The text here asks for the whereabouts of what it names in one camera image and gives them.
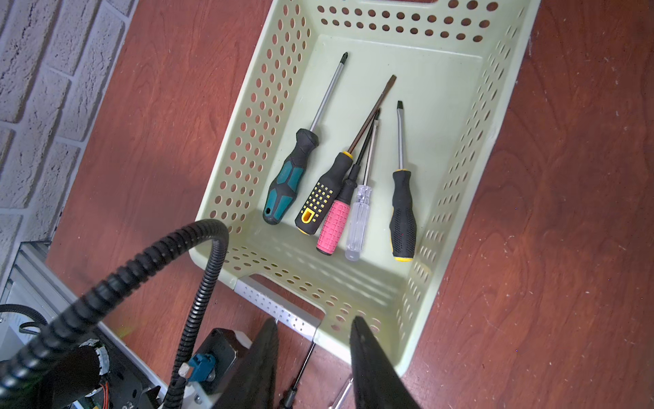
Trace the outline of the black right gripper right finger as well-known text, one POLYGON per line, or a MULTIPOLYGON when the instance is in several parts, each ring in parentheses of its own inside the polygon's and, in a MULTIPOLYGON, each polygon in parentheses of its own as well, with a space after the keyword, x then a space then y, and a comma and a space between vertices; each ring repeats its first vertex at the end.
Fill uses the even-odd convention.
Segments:
POLYGON ((363 317, 354 318, 349 341, 357 408, 419 408, 363 317))

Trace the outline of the small clear tester screwdriver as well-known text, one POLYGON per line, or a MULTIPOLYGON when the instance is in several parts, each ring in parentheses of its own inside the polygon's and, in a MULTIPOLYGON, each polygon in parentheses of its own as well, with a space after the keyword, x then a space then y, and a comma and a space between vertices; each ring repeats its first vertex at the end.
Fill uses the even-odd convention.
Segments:
POLYGON ((354 377, 352 374, 350 374, 346 382, 342 386, 341 390, 337 394, 337 397, 335 398, 334 402, 332 403, 331 406, 329 406, 329 409, 342 409, 345 407, 345 402, 353 386, 353 382, 354 382, 354 377))

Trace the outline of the pink handled screwdriver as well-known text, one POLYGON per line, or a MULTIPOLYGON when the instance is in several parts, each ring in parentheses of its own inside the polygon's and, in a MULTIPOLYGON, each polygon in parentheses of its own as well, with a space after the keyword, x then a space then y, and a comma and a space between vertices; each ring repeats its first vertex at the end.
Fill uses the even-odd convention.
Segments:
POLYGON ((381 109, 377 109, 361 152, 359 153, 359 158, 354 163, 349 175, 344 181, 341 192, 337 195, 335 202, 330 208, 325 220, 325 226, 323 226, 320 237, 318 238, 316 249, 318 252, 327 256, 331 256, 335 252, 345 229, 352 197, 358 187, 357 180, 359 172, 362 169, 361 162, 363 158, 370 159, 372 151, 371 143, 376 141, 376 126, 378 125, 380 114, 381 109))

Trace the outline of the black yellow dotted screwdriver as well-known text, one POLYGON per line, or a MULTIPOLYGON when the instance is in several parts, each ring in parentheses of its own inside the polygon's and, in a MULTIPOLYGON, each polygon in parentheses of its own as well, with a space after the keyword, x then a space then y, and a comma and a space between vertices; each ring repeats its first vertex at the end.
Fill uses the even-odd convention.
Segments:
POLYGON ((373 121, 376 111, 380 108, 388 92, 390 92, 396 78, 395 75, 392 75, 388 80, 383 93, 381 93, 376 101, 373 109, 364 121, 364 124, 355 136, 349 149, 338 153, 330 169, 318 179, 318 182, 316 182, 295 219, 295 224, 302 233, 306 235, 314 235, 321 223, 323 223, 328 211, 337 197, 337 194, 342 190, 343 181, 347 171, 354 163, 354 149, 358 145, 363 134, 366 132, 368 126, 373 121))

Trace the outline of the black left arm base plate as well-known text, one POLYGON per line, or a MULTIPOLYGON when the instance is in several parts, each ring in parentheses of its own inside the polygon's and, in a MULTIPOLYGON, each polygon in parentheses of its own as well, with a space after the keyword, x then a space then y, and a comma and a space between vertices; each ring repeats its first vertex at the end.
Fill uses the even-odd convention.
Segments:
POLYGON ((94 334, 108 353, 108 408, 160 408, 161 382, 149 367, 104 324, 94 334))

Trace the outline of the orange handled black screwdriver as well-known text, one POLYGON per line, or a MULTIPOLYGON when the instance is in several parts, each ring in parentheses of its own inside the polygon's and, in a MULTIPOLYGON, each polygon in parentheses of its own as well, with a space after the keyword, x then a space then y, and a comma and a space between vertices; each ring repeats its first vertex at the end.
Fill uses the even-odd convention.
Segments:
POLYGON ((288 390, 286 390, 286 392, 283 395, 282 400, 279 402, 278 409, 292 409, 293 408, 293 405, 295 403, 296 396, 297 396, 297 393, 298 393, 299 385, 301 383, 301 378, 302 378, 303 374, 306 371, 306 368, 308 366, 308 362, 311 359, 311 356, 313 354, 313 351, 315 350, 315 347, 316 347, 316 342, 312 342, 311 345, 310 345, 309 351, 308 351, 308 353, 307 353, 307 355, 306 355, 306 357, 305 357, 305 359, 304 359, 304 361, 303 361, 303 363, 301 365, 300 370, 298 371, 298 374, 296 375, 296 378, 295 378, 293 384, 291 385, 291 387, 288 388, 288 390))

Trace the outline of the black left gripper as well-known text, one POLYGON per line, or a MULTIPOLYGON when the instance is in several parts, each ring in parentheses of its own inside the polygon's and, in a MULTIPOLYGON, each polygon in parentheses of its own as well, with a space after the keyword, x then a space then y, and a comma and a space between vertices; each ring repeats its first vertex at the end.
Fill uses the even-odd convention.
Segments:
POLYGON ((243 332, 213 329, 178 371, 186 382, 182 408, 214 407, 251 345, 243 332))

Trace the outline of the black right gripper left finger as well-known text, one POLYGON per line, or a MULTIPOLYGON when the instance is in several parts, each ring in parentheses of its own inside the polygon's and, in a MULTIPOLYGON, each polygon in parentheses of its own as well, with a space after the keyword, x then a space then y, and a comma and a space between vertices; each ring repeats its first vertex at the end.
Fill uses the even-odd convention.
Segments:
POLYGON ((279 356, 278 326, 265 321, 214 408, 274 408, 279 356))

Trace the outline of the green black screwdriver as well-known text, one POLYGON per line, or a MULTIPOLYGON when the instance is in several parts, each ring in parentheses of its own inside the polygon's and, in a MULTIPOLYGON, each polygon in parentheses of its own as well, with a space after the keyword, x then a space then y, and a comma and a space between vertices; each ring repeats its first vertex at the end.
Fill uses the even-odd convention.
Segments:
POLYGON ((297 131, 296 145, 284 160, 281 170, 269 186, 262 217, 270 225, 279 224, 296 200, 299 184, 308 168, 310 154, 320 144, 320 140, 314 131, 325 113, 326 106, 342 74, 347 59, 348 53, 345 52, 339 61, 339 65, 318 107, 311 126, 308 129, 301 128, 297 131))

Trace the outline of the black yellow grip screwdriver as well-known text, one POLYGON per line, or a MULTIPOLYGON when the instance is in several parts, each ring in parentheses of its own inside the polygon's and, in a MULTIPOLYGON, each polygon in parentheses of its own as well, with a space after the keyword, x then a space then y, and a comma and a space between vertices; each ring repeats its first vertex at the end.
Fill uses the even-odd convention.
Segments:
POLYGON ((411 172, 405 167, 404 104, 397 102, 398 124, 398 170, 393 172, 393 214, 389 223, 393 257, 400 262, 410 262, 415 256, 417 222, 413 211, 410 191, 411 172))

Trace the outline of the clear handled screwdriver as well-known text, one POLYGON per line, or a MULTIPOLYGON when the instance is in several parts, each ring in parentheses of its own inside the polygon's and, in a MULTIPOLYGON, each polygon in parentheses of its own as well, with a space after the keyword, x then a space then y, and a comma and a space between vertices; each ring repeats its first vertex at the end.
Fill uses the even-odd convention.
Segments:
POLYGON ((369 184, 369 177, 371 173, 371 163, 374 156, 376 146, 376 136, 378 132, 379 119, 375 119, 372 123, 371 140, 368 147, 366 164, 364 167, 363 183, 357 189, 357 197, 351 209, 352 220, 348 230, 347 246, 345 250, 345 257, 350 262, 356 262, 360 259, 360 255, 364 245, 364 237, 366 226, 369 220, 371 209, 371 192, 372 187, 369 184))

